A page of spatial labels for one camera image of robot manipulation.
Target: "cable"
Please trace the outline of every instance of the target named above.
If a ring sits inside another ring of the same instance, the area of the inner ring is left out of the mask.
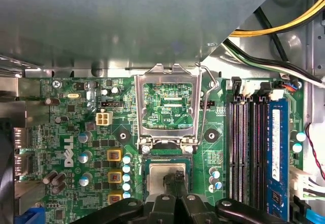
[[[232,37],[256,37],[256,36],[262,36],[267,35],[271,33],[275,33],[278,31],[283,31],[288,28],[296,27],[297,25],[301,25],[302,23],[308,21],[311,17],[316,15],[320,10],[322,10],[325,7],[325,0],[318,0],[309,10],[307,10],[303,15],[296,18],[295,20],[291,21],[290,23],[268,28],[264,30],[254,30],[254,31],[234,31],[232,33]]]
[[[286,33],[286,32],[289,32],[289,31],[292,31],[296,28],[299,28],[299,27],[302,27],[302,26],[305,26],[307,25],[308,23],[312,22],[317,16],[319,16],[321,13],[323,12],[323,9],[319,10],[316,14],[314,14],[313,16],[311,16],[310,18],[308,18],[307,20],[297,24],[297,25],[294,25],[292,27],[289,27],[289,28],[285,28],[283,30],[280,30],[280,31],[277,31],[277,32],[273,32],[272,34],[282,34],[282,33]],[[236,31],[253,31],[253,30],[244,30],[244,29],[236,29]]]
[[[304,80],[306,82],[309,82],[309,83],[311,83],[311,84],[313,84],[315,86],[325,88],[325,84],[322,84],[322,83],[316,82],[314,80],[311,80],[311,79],[305,77],[304,75],[302,75],[300,73],[294,72],[294,71],[292,71],[290,69],[281,68],[281,67],[256,64],[256,63],[254,63],[254,62],[252,62],[250,60],[247,60],[247,59],[243,58],[241,55],[237,54],[234,50],[229,48],[227,45],[225,45],[225,44],[221,44],[221,45],[233,58],[235,58],[238,61],[238,63],[243,63],[243,64],[246,64],[248,66],[253,66],[253,67],[260,68],[260,69],[274,71],[274,72],[277,72],[277,73],[290,74],[290,75],[293,75],[293,76],[295,76],[297,78],[300,78],[300,79],[302,79],[302,80]]]
[[[316,155],[316,151],[315,151],[315,148],[314,148],[314,144],[311,141],[310,136],[309,136],[309,128],[310,128],[310,125],[311,125],[311,123],[308,124],[307,127],[306,127],[306,136],[307,136],[307,139],[309,140],[309,144],[310,144],[311,149],[313,151],[313,155],[314,155],[314,158],[315,158],[315,161],[316,161],[316,165],[319,168],[320,175],[325,180],[325,173],[324,173],[323,169],[321,168],[321,165],[320,165],[320,163],[319,163],[319,161],[317,159],[317,155]]]
[[[233,42],[231,42],[229,39],[226,39],[223,42],[225,45],[227,45],[228,47],[230,47],[231,49],[233,49],[236,53],[240,54],[242,57],[244,57],[245,59],[252,61],[254,63],[260,64],[260,65],[274,65],[274,66],[278,66],[281,68],[286,68],[286,69],[290,69],[292,71],[295,71],[297,73],[300,73],[302,75],[304,75],[305,77],[314,80],[318,83],[321,83],[322,81],[318,78],[316,78],[315,76],[307,73],[305,70],[291,64],[288,62],[282,62],[279,60],[270,60],[270,59],[262,59],[262,58],[257,58],[257,57],[253,57],[249,54],[247,54],[246,52],[244,52],[243,50],[241,50],[238,46],[236,46]]]
[[[317,192],[317,191],[314,191],[312,189],[304,188],[304,192],[314,194],[314,195],[317,195],[317,196],[323,197],[323,198],[325,197],[325,193]]]
[[[254,12],[254,14],[264,29],[273,28],[273,26],[271,25],[270,21],[266,17],[266,15],[263,12],[263,9],[261,7],[257,8],[257,10]],[[276,49],[278,50],[281,59],[283,61],[289,61],[289,58],[285,53],[285,50],[281,44],[279,37],[274,33],[270,34],[270,37],[273,40],[274,45],[275,45]]]

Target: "blue ram stick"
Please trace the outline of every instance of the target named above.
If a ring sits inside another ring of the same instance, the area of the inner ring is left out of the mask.
[[[267,139],[267,212],[289,220],[289,103],[271,101]]]

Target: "capacitor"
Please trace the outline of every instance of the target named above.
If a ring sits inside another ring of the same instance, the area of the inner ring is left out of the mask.
[[[111,93],[112,95],[119,95],[121,93],[121,90],[118,87],[112,87]]]
[[[52,193],[57,195],[67,186],[66,182],[61,182],[58,186],[52,188]]]
[[[43,178],[43,183],[44,184],[49,184],[54,177],[57,176],[57,172],[56,171],[51,171],[49,174],[47,174],[44,178]]]
[[[47,106],[58,106],[60,105],[60,100],[57,98],[46,98],[44,103]]]
[[[304,142],[307,136],[304,132],[298,132],[297,130],[292,130],[290,132],[290,139],[293,141]]]
[[[221,182],[217,182],[215,183],[214,187],[216,188],[216,190],[219,190],[222,188],[222,183]]]
[[[125,154],[125,156],[123,157],[122,161],[124,164],[130,164],[131,162],[131,154]]]
[[[92,175],[90,173],[84,173],[79,179],[79,184],[82,187],[87,186],[92,181]]]
[[[292,148],[292,151],[294,153],[300,153],[302,150],[303,150],[303,146],[301,145],[301,143],[299,142],[291,142],[290,141],[290,145],[291,145],[291,148]]]
[[[129,182],[129,181],[131,181],[131,177],[129,174],[124,174],[122,176],[122,180],[123,180],[123,182]]]
[[[122,167],[122,171],[123,171],[124,173],[130,173],[130,171],[131,171],[131,167],[130,167],[129,165],[124,165],[124,166]]]
[[[66,174],[64,172],[60,172],[56,177],[53,178],[52,185],[59,186],[66,178]]]
[[[209,174],[211,176],[213,176],[214,178],[219,178],[220,177],[220,172],[215,167],[211,167],[209,169]]]
[[[92,153],[89,150],[85,150],[78,156],[78,161],[80,163],[87,163],[92,157]]]
[[[54,119],[54,122],[56,124],[61,124],[63,122],[67,122],[69,121],[69,118],[67,116],[57,116],[55,119]]]
[[[102,96],[110,96],[111,95],[111,90],[109,88],[108,89],[102,89],[101,93],[102,93]]]
[[[124,191],[128,191],[128,192],[130,192],[130,191],[131,191],[131,185],[128,184],[128,183],[124,183],[124,184],[122,185],[122,189],[123,189]]]
[[[129,192],[124,192],[123,193],[123,198],[124,199],[131,198],[131,194]]]
[[[78,140],[80,143],[84,144],[87,143],[92,137],[91,132],[83,132],[78,135]]]

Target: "red wire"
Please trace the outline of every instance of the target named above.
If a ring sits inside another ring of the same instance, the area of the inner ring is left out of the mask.
[[[308,138],[308,140],[309,140],[309,144],[310,144],[310,146],[311,146],[311,148],[312,148],[313,155],[314,155],[314,158],[315,158],[315,161],[316,161],[316,165],[317,165],[317,167],[319,168],[319,171],[320,171],[321,177],[325,180],[325,173],[324,173],[323,169],[321,168],[321,165],[320,165],[320,163],[319,163],[319,161],[318,161],[318,159],[317,159],[316,151],[315,151],[315,149],[314,149],[314,144],[313,144],[313,142],[311,141],[310,136],[309,136],[309,128],[310,128],[310,124],[308,124],[307,127],[306,127],[306,136],[307,136],[307,138]]]

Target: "sticker label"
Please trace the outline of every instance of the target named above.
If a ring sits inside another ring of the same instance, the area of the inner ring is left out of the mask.
[[[280,181],[280,110],[272,111],[272,178]]]

